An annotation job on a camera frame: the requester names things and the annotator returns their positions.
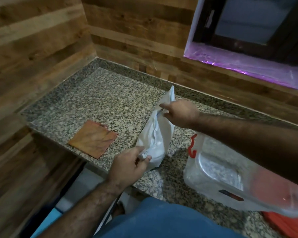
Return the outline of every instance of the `person's right arm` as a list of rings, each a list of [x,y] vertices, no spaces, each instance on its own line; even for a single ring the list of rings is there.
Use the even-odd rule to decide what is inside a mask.
[[[207,115],[188,100],[161,104],[176,126],[204,133],[255,163],[298,184],[298,131],[249,120]]]

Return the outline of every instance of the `person's left hand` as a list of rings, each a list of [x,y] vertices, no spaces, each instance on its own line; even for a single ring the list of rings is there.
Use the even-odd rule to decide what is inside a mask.
[[[147,156],[146,159],[136,162],[138,155],[143,149],[143,146],[136,146],[126,149],[115,156],[107,176],[107,181],[119,187],[121,192],[139,180],[146,171],[151,156]]]

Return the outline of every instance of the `person's left arm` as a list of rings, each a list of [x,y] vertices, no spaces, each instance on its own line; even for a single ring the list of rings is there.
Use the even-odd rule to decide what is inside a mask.
[[[148,156],[145,160],[136,162],[143,149],[138,146],[117,155],[107,179],[48,227],[38,238],[92,237],[103,213],[125,188],[134,184],[145,172],[151,157]]]

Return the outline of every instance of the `person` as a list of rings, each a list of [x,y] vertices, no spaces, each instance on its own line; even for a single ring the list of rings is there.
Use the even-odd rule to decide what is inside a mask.
[[[298,130],[248,120],[207,115],[188,100],[161,104],[165,117],[176,126],[211,136],[261,166],[298,184]],[[44,237],[92,237],[96,224],[112,202],[144,173],[151,157],[137,160],[143,147],[114,158],[107,179],[47,228]],[[152,197],[131,214],[113,218],[96,237],[242,237],[201,213]]]

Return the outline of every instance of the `hand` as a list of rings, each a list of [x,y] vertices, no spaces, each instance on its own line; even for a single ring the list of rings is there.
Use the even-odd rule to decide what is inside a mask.
[[[147,156],[144,160],[139,160],[138,155],[143,149],[143,146],[136,146],[126,149],[115,156],[107,181],[119,187],[121,192],[139,180],[146,171],[151,156]]]
[[[174,125],[181,128],[192,128],[194,122],[199,117],[199,110],[189,100],[173,101],[170,104],[162,103],[161,108],[165,108],[169,113],[164,116]]]

